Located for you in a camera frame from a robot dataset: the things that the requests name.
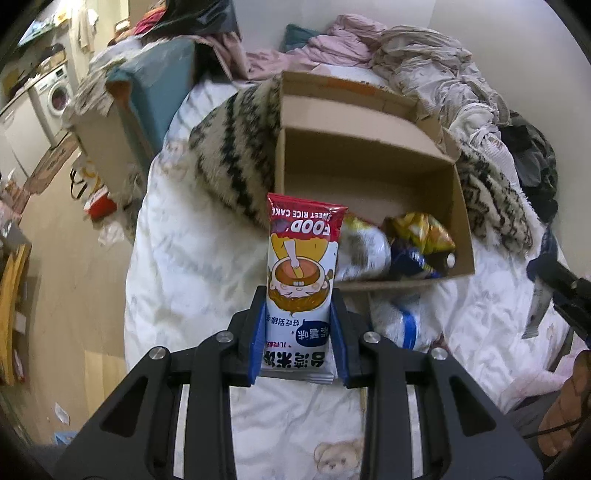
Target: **cartoon girl illustration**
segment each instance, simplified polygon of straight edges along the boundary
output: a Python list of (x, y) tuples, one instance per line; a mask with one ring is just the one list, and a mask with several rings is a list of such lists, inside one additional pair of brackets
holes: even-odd
[(280, 238), (271, 234), (271, 245), (278, 258), (268, 272), (269, 298), (286, 312), (307, 312), (324, 303), (330, 292), (334, 272), (324, 271), (320, 260), (328, 240)]

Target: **red packaging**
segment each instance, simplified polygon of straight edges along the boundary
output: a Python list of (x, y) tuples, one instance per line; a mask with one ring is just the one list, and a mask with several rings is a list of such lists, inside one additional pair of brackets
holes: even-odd
[(347, 207), (270, 193), (265, 367), (318, 371)]

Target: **wooden shelf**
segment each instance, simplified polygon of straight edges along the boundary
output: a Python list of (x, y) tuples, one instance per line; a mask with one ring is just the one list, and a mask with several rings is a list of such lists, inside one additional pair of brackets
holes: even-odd
[(16, 382), (12, 365), (12, 324), (22, 272), (30, 252), (30, 245), (20, 245), (16, 254), (10, 253), (0, 281), (0, 378), (6, 385)]

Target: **teddy bear print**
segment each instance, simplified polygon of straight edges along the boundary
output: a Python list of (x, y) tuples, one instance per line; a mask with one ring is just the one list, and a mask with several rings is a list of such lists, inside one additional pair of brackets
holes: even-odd
[(314, 450), (318, 472), (314, 480), (357, 480), (363, 456), (363, 440), (321, 443)]

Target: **white cabinet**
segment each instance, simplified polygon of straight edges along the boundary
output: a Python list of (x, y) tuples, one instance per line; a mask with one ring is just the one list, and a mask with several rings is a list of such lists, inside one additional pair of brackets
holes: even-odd
[(12, 170), (14, 170), (14, 180), (22, 187), (27, 180), (27, 175), (23, 172), (12, 151), (4, 129), (0, 127), (0, 173), (5, 178)]
[(51, 144), (27, 92), (16, 98), (2, 112), (0, 126), (4, 129), (22, 169), (31, 176)]

